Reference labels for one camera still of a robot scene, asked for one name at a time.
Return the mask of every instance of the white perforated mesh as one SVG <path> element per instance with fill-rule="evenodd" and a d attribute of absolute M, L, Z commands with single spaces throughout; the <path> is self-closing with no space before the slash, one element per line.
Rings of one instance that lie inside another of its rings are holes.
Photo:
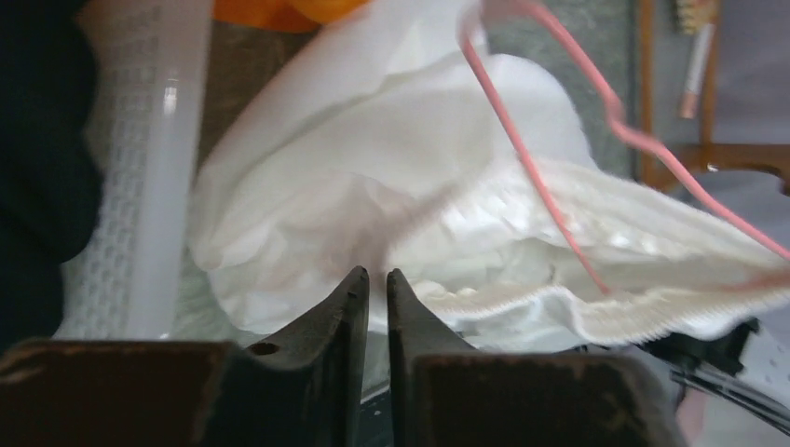
<path fill-rule="evenodd" d="M 95 0 L 82 19 L 101 65 L 87 138 L 104 197 L 89 246 L 64 266 L 58 335 L 158 338 L 176 299 L 211 1 Z"/>

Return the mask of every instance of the black plastic part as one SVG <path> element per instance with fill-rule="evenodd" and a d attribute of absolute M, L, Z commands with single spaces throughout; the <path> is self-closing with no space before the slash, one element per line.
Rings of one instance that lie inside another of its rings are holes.
<path fill-rule="evenodd" d="M 702 364 L 709 364 L 722 373 L 734 376 L 743 370 L 741 354 L 749 336 L 758 331 L 759 322 L 750 319 L 736 326 L 727 335 L 712 341 L 698 340 L 683 333 L 671 333 L 660 340 L 642 345 L 642 348 L 680 371 L 691 373 Z"/>
<path fill-rule="evenodd" d="M 661 386 L 614 356 L 476 351 L 388 277 L 398 447 L 684 445 Z"/>
<path fill-rule="evenodd" d="M 0 359 L 0 443 L 352 447 L 368 292 L 358 267 L 249 351 L 232 343 L 18 345 Z"/>

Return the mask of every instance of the wooden shelf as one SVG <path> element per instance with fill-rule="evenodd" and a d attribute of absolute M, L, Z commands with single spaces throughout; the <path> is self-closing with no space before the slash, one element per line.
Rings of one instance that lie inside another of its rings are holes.
<path fill-rule="evenodd" d="M 655 134 L 655 39 L 657 0 L 640 0 L 640 48 L 641 48 L 641 126 L 650 134 Z M 718 33 L 705 72 L 704 88 L 701 95 L 699 139 L 697 142 L 674 147 L 677 158 L 691 172 L 701 172 L 709 167 L 716 169 L 752 169 L 769 172 L 790 184 L 790 144 L 725 144 L 715 142 L 713 128 L 715 122 L 716 64 L 718 55 Z M 659 190 L 667 190 L 677 184 L 677 179 L 660 161 L 652 156 L 641 157 L 642 183 Z"/>

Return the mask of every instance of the orange object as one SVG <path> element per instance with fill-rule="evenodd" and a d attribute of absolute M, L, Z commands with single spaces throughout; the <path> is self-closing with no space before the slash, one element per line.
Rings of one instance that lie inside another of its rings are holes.
<path fill-rule="evenodd" d="M 290 3 L 288 0 L 215 0 L 214 19 L 286 33 L 308 33 L 320 27 Z"/>
<path fill-rule="evenodd" d="M 289 2 L 305 17 L 318 23 L 332 23 L 343 19 L 368 0 L 291 0 Z"/>
<path fill-rule="evenodd" d="M 214 19 L 286 33 L 308 33 L 368 0 L 215 0 Z"/>

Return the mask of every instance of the pink wire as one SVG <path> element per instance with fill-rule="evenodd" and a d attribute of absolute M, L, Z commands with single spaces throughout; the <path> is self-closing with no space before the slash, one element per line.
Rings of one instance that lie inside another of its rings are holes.
<path fill-rule="evenodd" d="M 545 27 L 549 33 L 565 48 L 571 59 L 579 66 L 587 78 L 590 79 L 593 86 L 598 91 L 598 95 L 603 100 L 604 108 L 606 110 L 606 122 L 618 139 L 636 149 L 657 157 L 669 169 L 669 171 L 674 174 L 675 177 L 677 177 L 677 180 L 681 182 L 688 189 L 688 191 L 697 199 L 699 199 L 699 201 L 710 211 L 717 214 L 722 219 L 729 222 L 770 251 L 773 251 L 785 260 L 790 261 L 790 251 L 788 249 L 754 228 L 743 218 L 711 197 L 686 170 L 686 168 L 683 167 L 683 164 L 680 163 L 677 158 L 674 157 L 672 152 L 670 152 L 663 144 L 661 144 L 661 142 L 649 135 L 646 135 L 644 132 L 641 132 L 637 129 L 632 129 L 625 124 L 623 119 L 624 113 L 622 103 L 617 97 L 617 94 L 607 83 L 606 79 L 603 77 L 601 72 L 598 71 L 598 69 L 595 67 L 595 64 L 593 64 L 584 50 L 581 49 L 571 33 L 562 25 L 562 23 L 560 23 L 559 20 L 557 20 L 556 17 L 552 15 L 552 13 L 545 6 L 535 2 L 534 0 L 513 0 L 508 4 L 508 7 L 516 8 L 513 10 L 504 8 L 500 0 L 499 3 L 497 3 L 497 0 L 490 1 L 492 3 L 486 4 L 488 9 L 484 12 L 486 19 L 491 19 L 492 16 L 501 17 L 510 12 L 532 17 L 535 19 L 535 21 L 543 25 L 543 27 Z M 488 98 L 489 102 L 491 102 L 491 106 L 494 108 L 494 112 L 497 114 L 502 127 L 505 129 L 505 133 L 507 133 L 508 138 L 513 144 L 513 147 L 521 158 L 527 176 L 529 177 L 532 184 L 535 185 L 535 189 L 538 192 L 540 199 L 546 205 L 546 209 L 549 211 L 552 219 L 557 224 L 560 232 L 563 234 L 568 246 L 579 258 L 579 261 L 584 266 L 584 269 L 590 274 L 590 277 L 601 290 L 601 292 L 608 294 L 610 292 L 608 286 L 595 272 L 592 265 L 587 260 L 587 257 L 579 248 L 579 244 L 577 244 L 576 240 L 573 238 L 573 234 L 571 234 L 571 232 L 565 226 L 565 217 L 563 216 L 563 213 L 554 204 L 551 193 L 540 179 L 540 174 L 535 162 L 529 155 L 529 152 L 524 145 L 524 141 L 518 133 L 516 125 L 513 123 L 510 115 L 508 114 L 507 108 L 497 93 L 497 89 L 494 87 L 494 83 L 488 76 L 483 62 L 480 60 L 477 51 L 475 51 L 474 45 L 471 43 L 470 37 L 473 29 L 473 23 L 474 17 L 471 15 L 464 19 L 461 23 L 459 39 L 464 56 L 467 58 L 471 70 L 474 72 L 477 80 L 480 82 L 485 96 Z"/>

